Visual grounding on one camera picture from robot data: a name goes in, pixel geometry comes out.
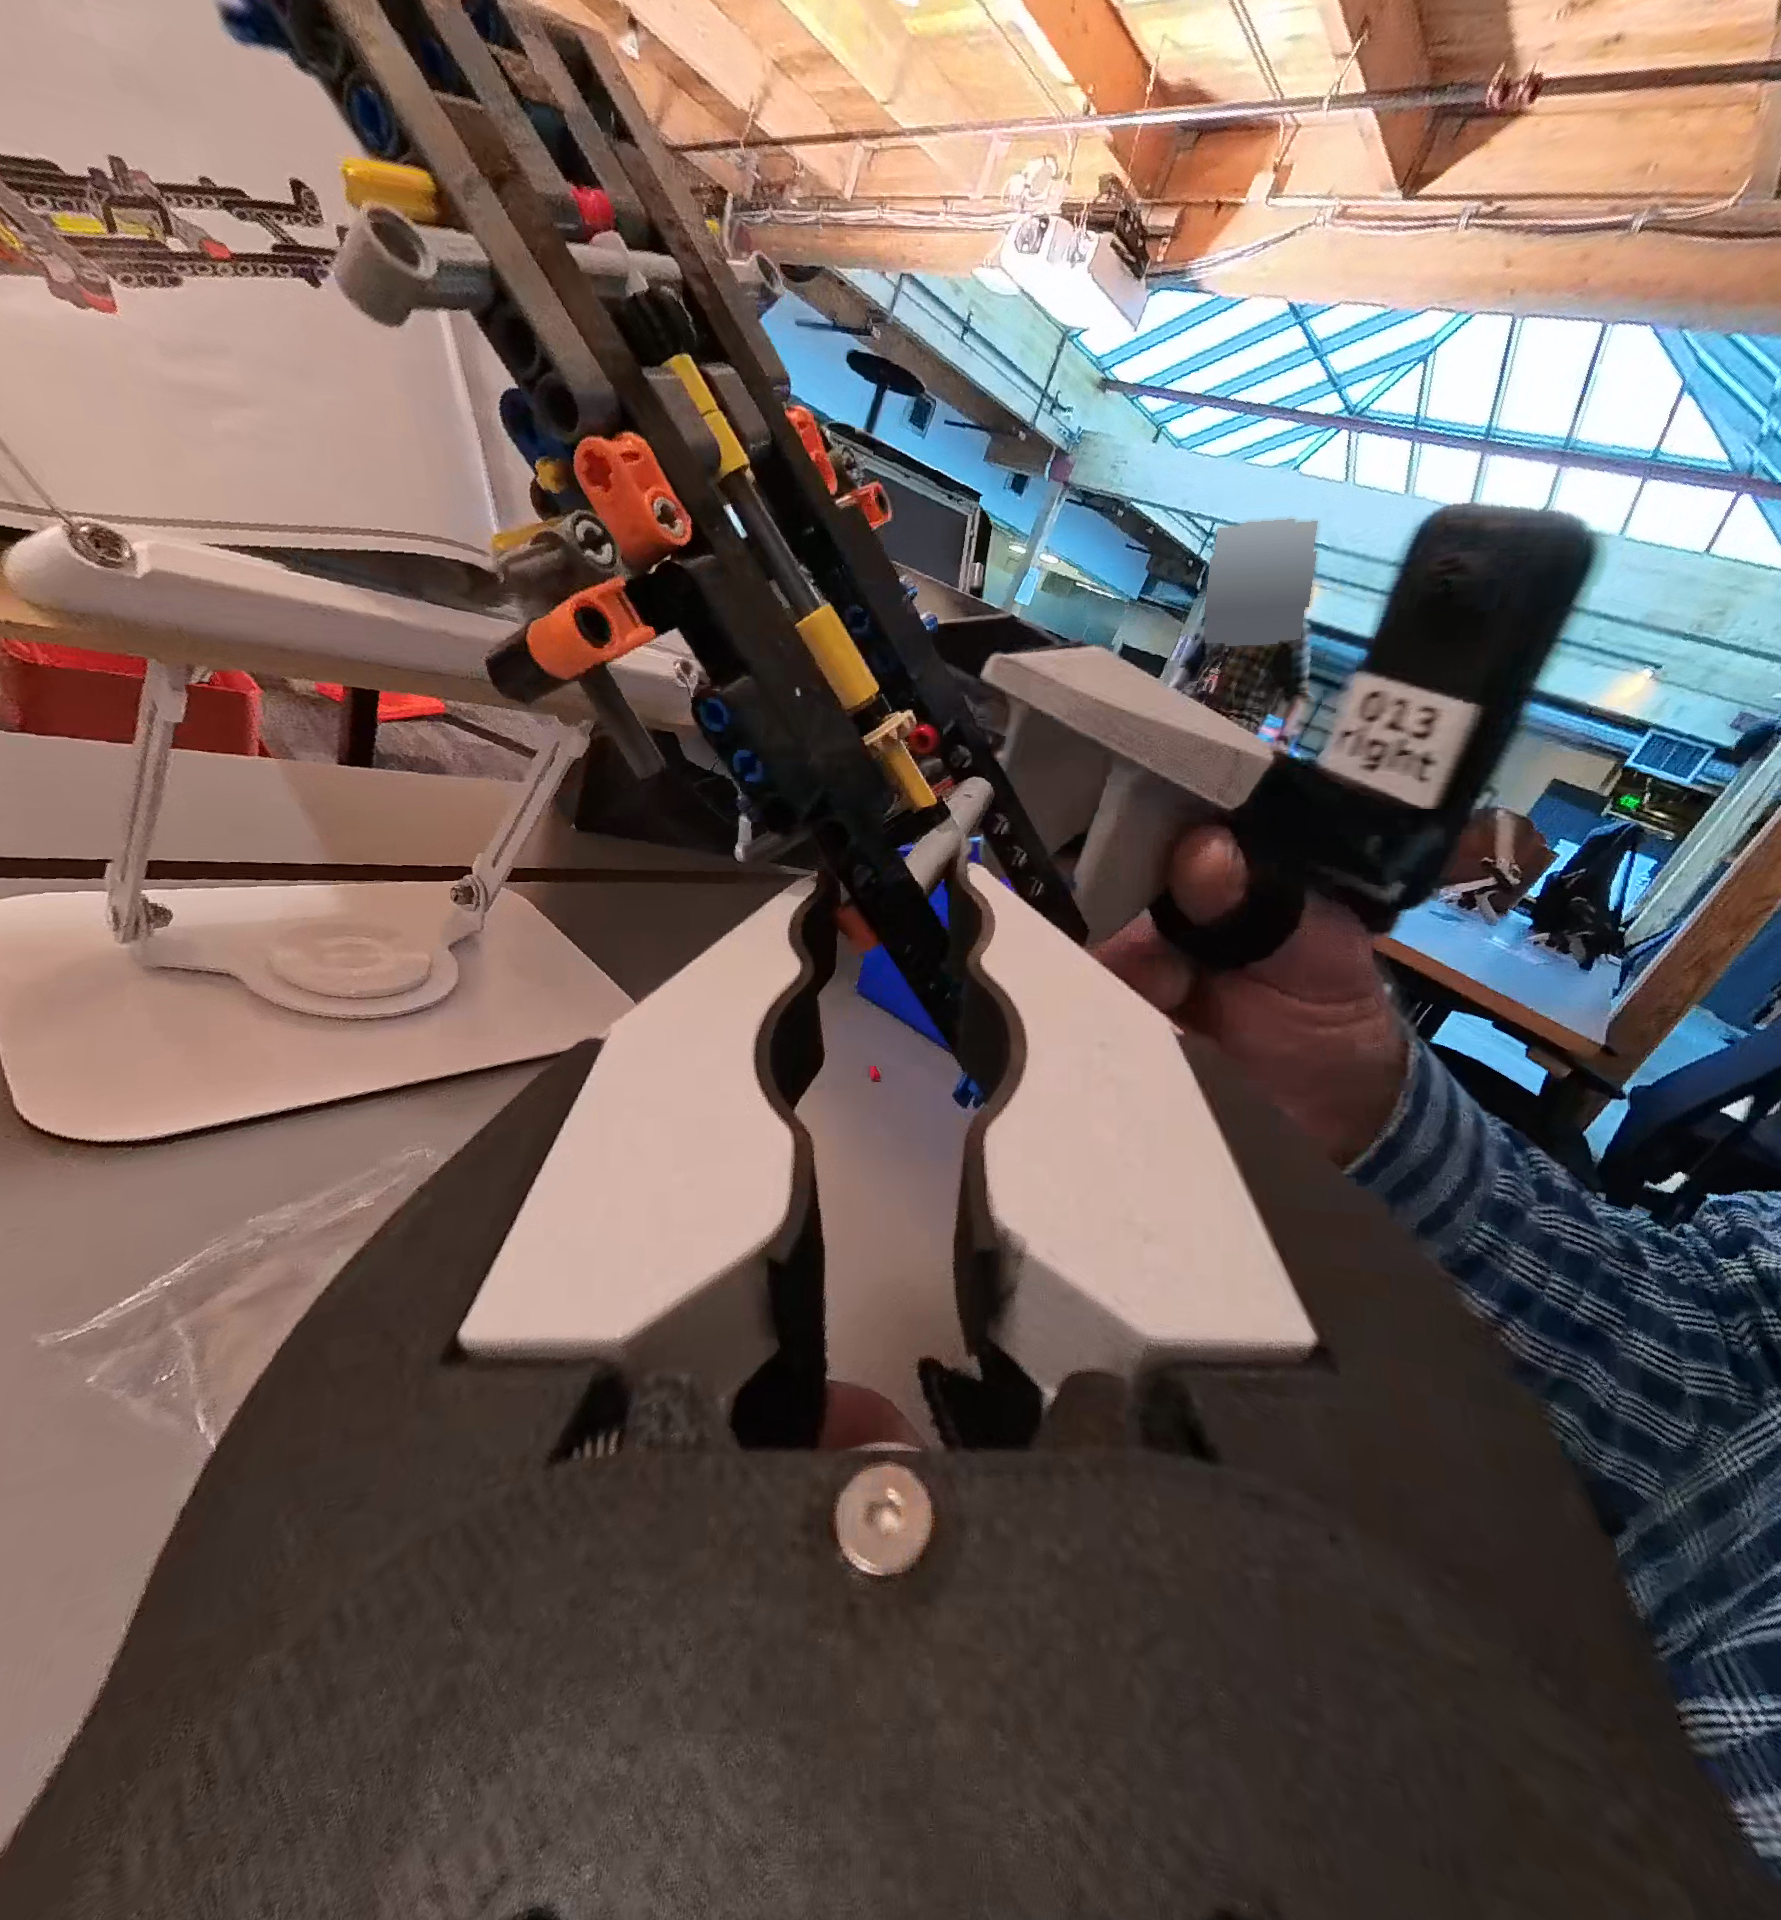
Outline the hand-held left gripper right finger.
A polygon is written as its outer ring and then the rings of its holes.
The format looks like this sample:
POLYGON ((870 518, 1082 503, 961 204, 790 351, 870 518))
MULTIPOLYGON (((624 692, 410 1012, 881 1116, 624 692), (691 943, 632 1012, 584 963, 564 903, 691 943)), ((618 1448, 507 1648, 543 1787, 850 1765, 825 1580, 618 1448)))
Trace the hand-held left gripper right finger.
POLYGON ((982 1104, 952 1244, 949 1448, 1026 1448, 1083 1376, 1299 1365, 1313 1324, 1175 1028, 998 875, 945 875, 957 1055, 982 1104))

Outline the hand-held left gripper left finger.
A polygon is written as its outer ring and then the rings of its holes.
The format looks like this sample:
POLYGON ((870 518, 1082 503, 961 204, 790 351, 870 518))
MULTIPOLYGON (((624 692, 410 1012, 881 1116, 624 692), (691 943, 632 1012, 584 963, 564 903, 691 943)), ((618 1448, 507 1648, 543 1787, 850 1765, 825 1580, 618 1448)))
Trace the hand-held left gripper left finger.
POLYGON ((678 1376, 744 1445, 818 1441, 825 1239, 799 1108, 832 959, 832 885, 796 879, 613 1024, 461 1319, 464 1355, 678 1376))

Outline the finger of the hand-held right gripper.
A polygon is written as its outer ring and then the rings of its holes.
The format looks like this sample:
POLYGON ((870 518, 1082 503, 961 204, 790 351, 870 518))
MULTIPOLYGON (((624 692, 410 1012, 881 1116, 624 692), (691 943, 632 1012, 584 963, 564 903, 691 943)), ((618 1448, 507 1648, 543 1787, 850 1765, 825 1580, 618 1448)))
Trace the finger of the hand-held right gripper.
POLYGON ((1104 940, 1165 888, 1181 832, 1239 808, 1272 747, 1096 646, 995 652, 981 678, 1006 705, 1000 762, 1046 851, 1080 840, 1069 888, 1104 940))

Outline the black technic lego assembly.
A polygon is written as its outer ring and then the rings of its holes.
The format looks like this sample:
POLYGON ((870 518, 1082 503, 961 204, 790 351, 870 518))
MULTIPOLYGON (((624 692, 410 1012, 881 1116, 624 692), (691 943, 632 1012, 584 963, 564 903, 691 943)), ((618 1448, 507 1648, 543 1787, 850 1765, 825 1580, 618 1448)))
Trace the black technic lego assembly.
POLYGON ((487 661, 519 703, 675 636, 689 712, 742 821, 805 848, 957 1055, 1004 1074, 968 908, 902 848, 962 836, 1083 941, 1069 884, 1000 766, 881 533, 888 506, 791 402, 770 263, 733 259, 602 35, 536 3, 217 3, 307 73, 356 140, 333 275, 367 320, 460 313, 509 378, 504 428, 542 523, 504 553, 542 609, 487 661))

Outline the person's right forearm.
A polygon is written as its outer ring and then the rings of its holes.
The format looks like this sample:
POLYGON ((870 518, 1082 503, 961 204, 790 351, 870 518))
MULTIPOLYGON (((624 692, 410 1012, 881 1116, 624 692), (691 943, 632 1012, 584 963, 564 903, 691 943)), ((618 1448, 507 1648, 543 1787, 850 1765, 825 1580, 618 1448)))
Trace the person's right forearm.
POLYGON ((1615 1208, 1417 1044, 1348 1172, 1541 1400, 1692 1750, 1781 1879, 1781 1191, 1672 1226, 1615 1208))

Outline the lego instruction booklet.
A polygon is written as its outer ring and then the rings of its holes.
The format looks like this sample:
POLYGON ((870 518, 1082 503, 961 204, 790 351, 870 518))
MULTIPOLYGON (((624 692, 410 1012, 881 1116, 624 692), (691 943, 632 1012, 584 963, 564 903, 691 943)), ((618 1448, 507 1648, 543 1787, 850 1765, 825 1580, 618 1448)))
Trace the lego instruction booklet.
POLYGON ((0 523, 481 561, 533 516, 474 324, 374 324, 329 277, 356 153, 215 3, 0 3, 0 180, 104 171, 135 244, 103 306, 0 259, 0 523))

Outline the person's right hand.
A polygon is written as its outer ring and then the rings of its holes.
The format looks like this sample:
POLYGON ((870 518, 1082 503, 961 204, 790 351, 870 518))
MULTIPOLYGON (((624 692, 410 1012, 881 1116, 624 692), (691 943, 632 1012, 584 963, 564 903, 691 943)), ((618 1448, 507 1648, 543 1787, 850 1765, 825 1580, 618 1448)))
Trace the person's right hand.
POLYGON ((1216 1045, 1337 1166, 1402 1104, 1412 1045, 1373 935, 1324 895, 1305 903, 1282 948, 1242 969, 1200 967, 1149 914, 1094 955, 1173 1028, 1216 1045))

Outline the blue parts bin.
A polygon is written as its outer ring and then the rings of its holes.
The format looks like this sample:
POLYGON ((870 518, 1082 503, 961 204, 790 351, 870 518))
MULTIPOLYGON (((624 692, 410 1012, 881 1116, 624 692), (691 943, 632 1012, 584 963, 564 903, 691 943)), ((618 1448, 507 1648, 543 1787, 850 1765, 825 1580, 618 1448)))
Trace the blue parts bin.
POLYGON ((965 1006, 961 972, 952 972, 943 987, 943 1000, 949 1010, 949 1021, 945 1026, 937 1026, 932 1018, 927 1000, 905 978, 897 955, 888 948, 876 945, 862 955, 856 993, 862 1000, 900 1021, 902 1028, 910 1029, 919 1039, 932 1042, 935 1047, 954 1055, 957 1026, 965 1006))

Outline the wooden table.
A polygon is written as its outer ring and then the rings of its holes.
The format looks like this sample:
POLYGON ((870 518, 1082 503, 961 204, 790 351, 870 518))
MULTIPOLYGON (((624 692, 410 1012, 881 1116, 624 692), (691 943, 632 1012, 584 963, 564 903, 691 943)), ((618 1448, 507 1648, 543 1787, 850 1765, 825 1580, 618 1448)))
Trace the wooden table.
POLYGON ((1473 1010, 1530 1047, 1600 1068, 1608 1045, 1623 963, 1600 958, 1589 967, 1538 943, 1524 914, 1486 920, 1442 898, 1415 907, 1374 936, 1391 966, 1423 981, 1438 999, 1473 1010))

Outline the clear empty plastic bag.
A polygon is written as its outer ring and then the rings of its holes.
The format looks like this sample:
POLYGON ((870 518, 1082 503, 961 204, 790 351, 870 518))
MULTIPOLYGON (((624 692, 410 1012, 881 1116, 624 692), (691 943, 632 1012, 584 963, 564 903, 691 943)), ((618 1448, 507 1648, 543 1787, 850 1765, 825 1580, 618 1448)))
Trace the clear empty plastic bag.
POLYGON ((303 1313, 440 1165, 412 1147, 257 1211, 35 1346, 91 1393, 211 1450, 303 1313))

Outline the white book stand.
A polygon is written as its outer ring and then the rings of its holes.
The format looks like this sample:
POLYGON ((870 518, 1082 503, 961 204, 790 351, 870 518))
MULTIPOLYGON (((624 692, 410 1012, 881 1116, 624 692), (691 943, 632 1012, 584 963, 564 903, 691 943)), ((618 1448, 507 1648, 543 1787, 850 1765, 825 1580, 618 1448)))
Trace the white book stand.
POLYGON ((92 1145, 182 1136, 533 1063, 628 1015, 629 994, 594 959, 528 898, 502 901, 589 747, 584 723, 550 721, 514 800, 446 885, 150 891, 190 667, 229 648, 451 677, 519 703, 573 689, 637 770, 660 770, 628 701, 639 675, 612 672, 656 640, 596 515, 519 535, 494 561, 488 610, 81 518, 17 541, 2 570, 45 610, 153 638, 103 891, 0 898, 0 1070, 24 1121, 92 1145))

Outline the white ceiling projector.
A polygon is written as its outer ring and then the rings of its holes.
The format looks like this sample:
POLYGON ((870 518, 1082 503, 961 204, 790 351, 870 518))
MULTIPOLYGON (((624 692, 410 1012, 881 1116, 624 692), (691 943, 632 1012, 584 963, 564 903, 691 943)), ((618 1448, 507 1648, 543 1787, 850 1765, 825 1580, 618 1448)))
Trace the white ceiling projector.
POLYGON ((1126 338, 1143 322, 1146 283, 1105 229, 1023 215, 1006 232, 998 267, 1062 327, 1126 338))

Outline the red storage bin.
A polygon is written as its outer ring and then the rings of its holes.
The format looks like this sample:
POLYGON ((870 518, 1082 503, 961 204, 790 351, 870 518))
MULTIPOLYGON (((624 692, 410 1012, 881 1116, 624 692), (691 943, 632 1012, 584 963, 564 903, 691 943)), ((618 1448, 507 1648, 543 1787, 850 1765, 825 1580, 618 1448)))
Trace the red storage bin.
POLYGON ((538 751, 542 734, 530 726, 516 726, 516 721, 498 721, 490 716, 490 707, 476 707, 455 701, 446 701, 440 696, 423 692, 401 692, 384 691, 374 692, 369 689, 358 691, 358 707, 374 705, 375 716, 372 721, 343 718, 337 721, 337 734, 345 736, 349 732, 382 732, 389 726, 435 726, 454 734, 470 734, 476 741, 488 744, 504 747, 509 751, 538 751))
MULTIPOLYGON (((85 646, 0 638, 0 709, 15 732, 129 743, 148 665, 85 646)), ((194 675, 175 744, 263 758, 261 687, 239 671, 194 675)))

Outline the blue office chair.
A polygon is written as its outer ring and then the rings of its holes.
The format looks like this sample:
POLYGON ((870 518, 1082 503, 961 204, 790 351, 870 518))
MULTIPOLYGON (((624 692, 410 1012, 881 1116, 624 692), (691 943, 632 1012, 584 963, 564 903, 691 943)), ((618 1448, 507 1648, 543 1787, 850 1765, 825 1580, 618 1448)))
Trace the blue office chair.
POLYGON ((1671 1223, 1710 1196, 1781 1191, 1781 1015, 1629 1091, 1597 1182, 1671 1223))

